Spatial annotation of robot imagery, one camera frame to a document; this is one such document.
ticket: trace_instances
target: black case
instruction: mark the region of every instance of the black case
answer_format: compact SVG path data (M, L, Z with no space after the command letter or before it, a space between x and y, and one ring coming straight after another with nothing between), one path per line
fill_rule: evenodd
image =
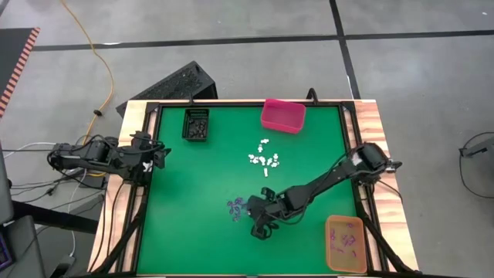
M195 62L183 66L176 72L150 86L130 100L217 100L215 81ZM127 102L117 107L124 117Z

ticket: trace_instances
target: black floor line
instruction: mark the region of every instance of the black floor line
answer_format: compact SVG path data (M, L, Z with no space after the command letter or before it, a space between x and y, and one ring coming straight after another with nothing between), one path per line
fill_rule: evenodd
M175 41L156 42L121 42L121 43L95 43L95 49L124 49L141 47L165 47L165 46L210 46L224 44L243 44L260 42L320 42L338 39L336 35L301 35L301 36L265 36L265 37L241 37L222 39L185 39ZM64 46L35 46L33 51L60 51L60 50L84 50L91 49L89 44L64 45Z
M341 55L343 56L343 64L345 65L345 71L347 72L348 83L350 84L351 94L354 99L360 99L360 92L358 90L357 78L355 77L354 65L350 58L350 51L348 51L347 41L345 39L345 33L343 31L343 24L341 23L340 13L338 12L336 0L330 0L331 12L333 13L334 25L337 29L338 42L340 43Z
M10 0L3 0L2 3L0 3L0 16L2 16L3 11L5 11L5 7L7 7L7 4Z
M346 35L346 40L361 39L420 39L420 38L447 38L461 36L492 36L494 30L474 31L447 31L447 32L403 32L403 33L381 33L381 34L358 34Z
M404 32L382 34L355 34L344 35L345 40L365 39L414 39L414 38L445 38L462 36L494 36L494 30L474 31L450 31L450 32ZM183 39L173 41L152 42L121 42L121 43L95 43L96 49L126 49L143 47L166 46L213 46L224 44L264 43L264 42L325 42L341 39L338 35L301 35L301 36L265 36L265 37L241 37L220 39ZM62 51L62 50L88 50L89 44L59 45L59 46L35 46L33 51Z

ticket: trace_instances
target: wire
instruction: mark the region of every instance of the wire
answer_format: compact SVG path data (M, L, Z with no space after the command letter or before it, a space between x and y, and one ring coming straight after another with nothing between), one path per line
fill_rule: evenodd
M96 263L98 257L100 256L101 247L103 247L103 239L105 238L105 222L107 220L107 217L105 216L106 214L107 214L107 190L105 190L105 195L103 197L103 228L101 232L100 247L98 247L98 252L96 253L96 256L94 257L94 261L91 264L90 272L93 271L94 264Z
M72 196L70 196L70 201L73 201L74 199L74 196L76 195L76 191L77 189L79 188L80 186L80 183L84 180L84 178L86 178L86 174L87 174L87 170L84 170L84 175L83 177L80 179L80 182L79 184L76 186L76 189L74 189L74 192L72 192ZM70 213L70 206L72 205L72 203L69 204L69 206L67 207L67 213ZM74 233L74 231L72 231L72 241L73 241L73 248L72 248L72 252L70 253L69 256L74 256L74 253L76 252L76 234Z
M103 173L98 173L98 174L91 173L91 174L88 174L88 175L90 175L91 177L97 177L97 178L99 178L99 177L104 177L104 175L106 175L106 174L107 173L103 172Z
M113 214L115 213L115 207L117 204L118 194L120 193L120 190L122 189L123 186L124 186L124 182L122 181L122 183L120 184L120 187L117 190L117 193L115 194L115 197L113 198L113 204L112 204L112 208L111 208L111 217L110 217L110 233L108 234L107 256L110 254L111 232L113 230Z
M494 134L494 131L486 131L486 132L481 132L477 135L474 135L473 137L471 137L470 139L468 139L466 141L466 143L463 145L463 148L462 149L466 149L466 146L475 138L479 137L479 136L482 136L482 135L485 135L485 134ZM459 167L459 170L460 170L460 178L462 180L462 184L463 186L468 190L470 191L470 193L472 193L473 195L477 196L477 197L480 197L480 198L487 198L487 199L494 199L494 196L485 196L485 195L480 195L479 193L476 193L474 192L472 189L470 189L468 187L468 185L465 183L465 179L463 178L463 170L462 170L462 153L460 152L460 155L459 155L459 162L458 162L458 167Z
M88 208L88 209L85 209L85 210L83 210L83 211L81 211L81 212L77 212L76 214L73 214L73 215L68 216L67 221L69 221L69 220L70 220L70 218L71 218L72 216L74 216L74 215L80 215L80 214L82 214L82 213L84 213L84 212L88 212L88 211L90 211L91 209L94 209L94 207L96 207L96 206L97 206L97 205L99 205L99 204L101 204L101 202L97 202L96 204L94 204L92 207L90 207L90 208ZM34 237L34 239L33 239L33 240L32 240L32 241L28 244L28 246L25 248L25 250L24 250L24 252L21 254L21 256L19 256L19 257L17 258L17 260L18 260L18 261L20 261L20 260L24 257L24 255L28 252L29 247L31 247L31 245L32 245L34 242L36 242L36 240L38 239L39 234L40 234L40 233L42 233L43 231L45 231L45 230L46 230L46 229L48 229L48 228L52 228L52 226L46 226L46 227L43 227L43 228L41 228L39 231L37 231L37 232L36 232L36 236ZM10 274L14 271L14 269L15 269L15 267L16 267L17 265L18 265L18 263L15 263L15 264L12 266L12 268L11 268L11 269L10 269L10 271L8 272L8 274L7 274L7 277L6 277L6 278L9 278L9 277L10 277Z
M91 50L93 50L93 54L96 57L100 58L101 62L103 62L103 64L107 68L108 74L110 75L110 81L111 81L110 93L108 93L107 98L105 99L105 101L103 102L103 104L101 104L100 108L98 109L98 112L100 112L100 114L101 114L101 111L105 108L105 106L108 104L108 102L110 101L111 97L113 96L113 87L114 87L114 84L115 84L115 80L113 80L113 74L111 73L111 69L110 69L110 67L107 64L107 61L105 61L105 59L103 59L103 57L100 56L100 54L98 54L96 52L96 50L94 49L94 45L93 45L93 42L91 41L90 36L87 34L86 30L84 29L83 25L80 23L79 19L77 19L77 16L70 10L70 8L67 5L66 1L65 0L60 0L60 2L62 3L63 7L69 12L69 14L74 18L74 20L76 21L76 23L80 27L80 29L83 31L84 35L87 38L87 41L89 42L89 44L91 46ZM83 144L86 143L86 139L89 136L89 134L91 133L91 129L93 128L94 121L99 116L98 114L96 114L96 111L94 111L94 112L95 112L95 114L93 116L93 119L90 122L90 125L87 128L87 132L86 132L86 136L84 137Z
M78 201L82 201L82 200L87 199L87 198L89 198L89 197L93 197L94 195L96 195L96 194L98 194L98 193L100 193L100 192L94 192L94 193L93 193L93 194L91 194L91 195L88 195L88 196L86 196L86 197L82 197L82 198L78 198L78 199L77 199L77 200L75 200L75 201L72 201L72 202L67 202L67 203L64 203L64 204L61 204L61 205L57 205L56 207L53 207L53 208L51 208L50 210L53 210L53 209L57 209L57 208L63 207L64 205L73 204L73 203L78 202Z
M398 195L398 197L400 197L401 202L403 202L403 198L401 197L401 193L398 190L394 189L393 187L391 187L391 185L387 184L386 182L384 182L382 180L379 180L378 182L380 182L383 185L386 185L389 189L394 191Z
M27 148L27 147L37 146L37 145L50 145L50 146L54 146L54 145L55 145L55 143L51 143L51 142L34 142L34 143L29 143L29 144L26 144L26 145L24 145L24 146L22 146L22 147L18 148L17 150L13 150L13 151L11 151L11 153L10 153L10 154L5 155L3 158L4 158L4 159L6 159L6 158L8 158L9 156L11 156L11 155L15 154L15 153L16 153L16 152L18 152L18 151L22 151L22 150L24 150L24 149L25 149L25 148Z

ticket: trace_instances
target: white cable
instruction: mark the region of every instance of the white cable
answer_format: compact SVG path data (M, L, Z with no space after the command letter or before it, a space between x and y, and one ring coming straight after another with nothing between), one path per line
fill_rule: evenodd
M69 207L67 208L67 213L70 213L70 205L72 205L72 200L74 199L74 196L76 195L77 189L79 188L79 186L83 182L84 178L86 177L86 174L87 174L87 169L84 170L83 177L80 179L79 184L76 186L76 189L74 189L74 192L72 192L72 196L70 197ZM73 248L72 248L72 252L70 253L69 256L74 256L74 254L76 253L76 234L74 234L74 231L72 231L72 242L73 242Z
M18 148L16 151L20 151L20 150L23 150L23 149L25 149L25 148L27 148L27 147L36 146L36 145L50 145L50 146L53 146L53 145L55 145L55 143L50 143L50 142L35 142L35 143L29 143L29 144L27 144L27 145L24 145L24 146L22 146L22 147ZM9 156L11 156L11 155L13 155L13 154L15 154L15 151L11 152L10 154L5 155L3 158L4 158L4 159L6 159L6 158L8 158Z

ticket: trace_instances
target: wooden table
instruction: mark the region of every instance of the wooden table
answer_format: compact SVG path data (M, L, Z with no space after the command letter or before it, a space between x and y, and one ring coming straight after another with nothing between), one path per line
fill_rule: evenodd
M204 102L256 102L264 100L196 100L195 103ZM310 102L312 100L288 100L297 102ZM377 108L377 103L375 100L319 100L319 102L341 102L341 101L353 101L358 126L360 130L360 136L362 141L374 142L378 144L389 157L390 153L387 148L386 137L384 136L384 130L381 123L381 117ZM146 115L146 109L148 103L187 103L188 100L131 100L127 104L127 110L123 118L122 128L120 130L119 145L125 146L130 145L132 137L130 134L134 134L135 131L143 130L144 119ZM347 117L350 113L347 111L346 121L348 134L350 136L350 145L354 147L356 145L353 124L351 123L350 117ZM157 112L152 111L149 116L149 124L144 127L149 134L154 133L154 128L157 119ZM398 190L398 185L394 174L383 174L382 181L386 182L393 188ZM130 186L124 185L120 190L120 194L116 197L117 189L120 187L122 179L117 175L111 175L108 182L107 196L106 196L106 208L102 210L100 216L100 224L98 225L98 230L96 232L96 238L93 244L93 251L90 258L90 265L96 258L98 249L100 248L101 240L103 240L103 246L100 251L100 255L96 259L94 269L97 268L106 258L108 252L108 243L110 241L110 251L117 244L120 239L124 227L124 219L126 216L127 204L130 201ZM134 214L137 212L138 206L140 204L140 196L142 194L142 188L137 192L134 206ZM366 198L365 191L361 188L360 195L362 198ZM408 231L407 220L404 215L403 205L399 197L396 196L391 190L376 184L374 199L377 208L377 216L379 218L379 223L381 226L381 233L383 237L387 240L392 249L400 256L403 262L414 270L418 269L417 261L415 259L413 245L411 243L410 233ZM111 208L113 203L115 204L115 211L113 216L113 231L110 233L110 218L111 218ZM103 214L105 214L106 225L103 234ZM368 239L370 243L370 254L374 264L375 270L380 270L381 265L379 263L379 256L377 252L377 247L372 235L367 232ZM134 251L135 243L135 233L130 238L127 249L124 256L123 271L130 271L131 259Z

